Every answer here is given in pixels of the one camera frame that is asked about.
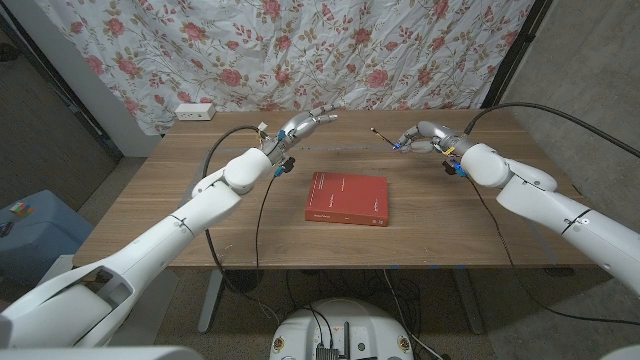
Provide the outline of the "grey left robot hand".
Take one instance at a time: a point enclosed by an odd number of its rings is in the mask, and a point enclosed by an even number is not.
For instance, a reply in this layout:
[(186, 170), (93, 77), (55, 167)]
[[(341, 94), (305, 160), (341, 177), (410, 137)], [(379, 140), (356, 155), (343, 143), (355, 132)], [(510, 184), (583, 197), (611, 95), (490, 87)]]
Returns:
[(335, 109), (336, 106), (334, 104), (323, 105), (297, 114), (281, 127), (270, 150), (286, 151), (298, 144), (302, 139), (309, 137), (320, 125), (336, 121), (338, 119), (337, 115), (329, 115), (329, 112)]

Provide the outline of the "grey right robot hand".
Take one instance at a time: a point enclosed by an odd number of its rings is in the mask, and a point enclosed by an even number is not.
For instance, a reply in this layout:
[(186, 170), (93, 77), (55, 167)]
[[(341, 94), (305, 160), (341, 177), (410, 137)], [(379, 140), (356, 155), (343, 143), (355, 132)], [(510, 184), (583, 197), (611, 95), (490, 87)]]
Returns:
[(401, 152), (428, 153), (437, 151), (446, 156), (463, 156), (475, 145), (466, 135), (433, 122), (421, 121), (405, 131), (393, 145)]

